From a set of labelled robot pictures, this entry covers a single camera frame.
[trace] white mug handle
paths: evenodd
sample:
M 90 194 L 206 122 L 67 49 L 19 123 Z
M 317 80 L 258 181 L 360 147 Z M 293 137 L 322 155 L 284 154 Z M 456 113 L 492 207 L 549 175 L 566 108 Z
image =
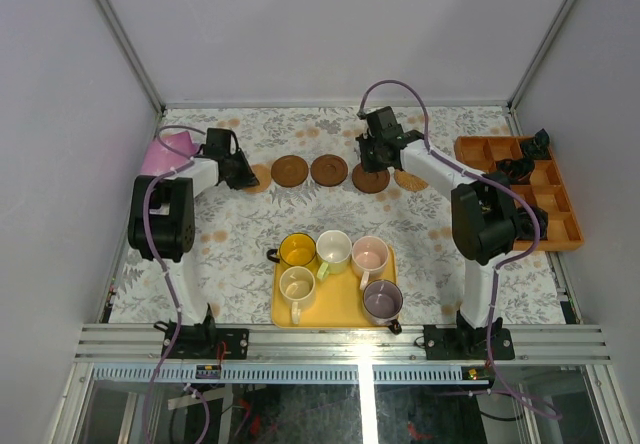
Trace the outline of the white mug handle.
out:
M 362 279 L 360 279 L 360 290 L 364 291 L 364 288 L 369 284 L 369 271 L 364 271 Z
M 300 306 L 297 302 L 291 304 L 291 321 L 297 326 L 300 324 Z

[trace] floral pattern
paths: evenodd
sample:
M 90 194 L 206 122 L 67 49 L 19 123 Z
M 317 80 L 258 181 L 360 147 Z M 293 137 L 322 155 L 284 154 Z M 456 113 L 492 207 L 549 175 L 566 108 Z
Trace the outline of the floral pattern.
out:
M 251 164 L 270 167 L 286 154 L 309 164 L 337 154 L 351 171 L 358 164 L 355 136 L 364 130 L 356 108 L 172 110 L 163 124 L 234 129 Z M 460 135 L 507 135 L 499 107 L 436 107 L 429 110 L 429 135 L 453 155 Z M 396 108 L 405 130 L 422 129 L 415 108 Z M 358 191 L 351 175 L 324 188 L 311 176 L 286 189 L 272 182 L 258 194 L 222 184 L 196 198 L 196 275 L 213 314 L 222 323 L 270 323 L 273 264 L 265 259 L 292 232 L 317 238 L 327 229 L 345 231 L 353 241 L 372 234 L 396 252 L 398 286 L 405 296 L 405 324 L 451 323 L 460 305 L 464 260 L 451 237 L 451 206 L 432 188 L 412 193 L 392 178 L 379 194 Z M 175 318 L 157 263 L 127 249 L 118 276 L 111 322 L 154 322 Z M 500 306 L 507 323 L 564 323 L 554 274 L 542 252 L 518 261 L 501 275 Z

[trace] tray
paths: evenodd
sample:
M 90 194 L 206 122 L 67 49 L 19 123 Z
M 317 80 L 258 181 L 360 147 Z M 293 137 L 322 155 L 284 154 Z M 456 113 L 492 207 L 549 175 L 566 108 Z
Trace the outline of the tray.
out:
M 318 267 L 316 260 L 310 268 L 311 272 L 315 274 Z M 273 273 L 271 320 L 276 326 L 292 329 L 380 328 L 372 325 L 364 316 L 360 278 L 353 273 L 351 265 L 342 274 L 330 275 L 322 282 L 316 279 L 316 302 L 313 307 L 300 315 L 300 324 L 294 325 L 291 322 L 291 309 L 278 289 L 280 276 L 284 270 L 283 264 L 276 264 Z M 396 256 L 391 246 L 389 246 L 389 262 L 378 279 L 398 283 Z
M 496 161 L 520 159 L 520 142 L 530 137 L 470 137 L 456 140 L 456 159 L 483 172 L 494 172 Z M 540 251 L 572 251 L 584 244 L 573 206 L 558 170 L 553 151 L 550 160 L 534 161 L 535 169 L 528 185 L 512 185 L 511 189 L 532 206 L 544 209 L 549 214 L 547 240 L 541 240 Z M 524 251 L 531 241 L 515 242 L 513 248 Z

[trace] yellow tray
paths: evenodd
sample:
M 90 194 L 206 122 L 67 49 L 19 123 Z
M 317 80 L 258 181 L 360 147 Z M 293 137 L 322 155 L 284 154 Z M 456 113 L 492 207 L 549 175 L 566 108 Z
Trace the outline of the yellow tray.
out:
M 311 272 L 318 270 L 318 263 L 314 261 Z M 342 274 L 330 275 L 320 282 L 316 279 L 316 302 L 302 312 L 300 324 L 291 322 L 291 308 L 280 294 L 278 283 L 285 270 L 283 264 L 276 264 L 273 273 L 273 290 L 271 296 L 271 319 L 278 327 L 294 329 L 329 329 L 329 328 L 370 328 L 373 326 L 365 317 L 362 310 L 362 291 L 360 278 L 351 270 L 351 265 Z M 396 256 L 389 246 L 389 262 L 379 279 L 398 282 L 396 272 Z

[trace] purple mug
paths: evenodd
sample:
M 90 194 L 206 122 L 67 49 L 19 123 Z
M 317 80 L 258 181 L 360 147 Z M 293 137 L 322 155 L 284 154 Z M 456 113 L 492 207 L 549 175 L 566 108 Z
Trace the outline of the purple mug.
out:
M 369 322 L 375 326 L 387 326 L 396 335 L 402 332 L 398 314 L 403 302 L 398 286 L 385 279 L 367 284 L 362 295 L 362 307 Z

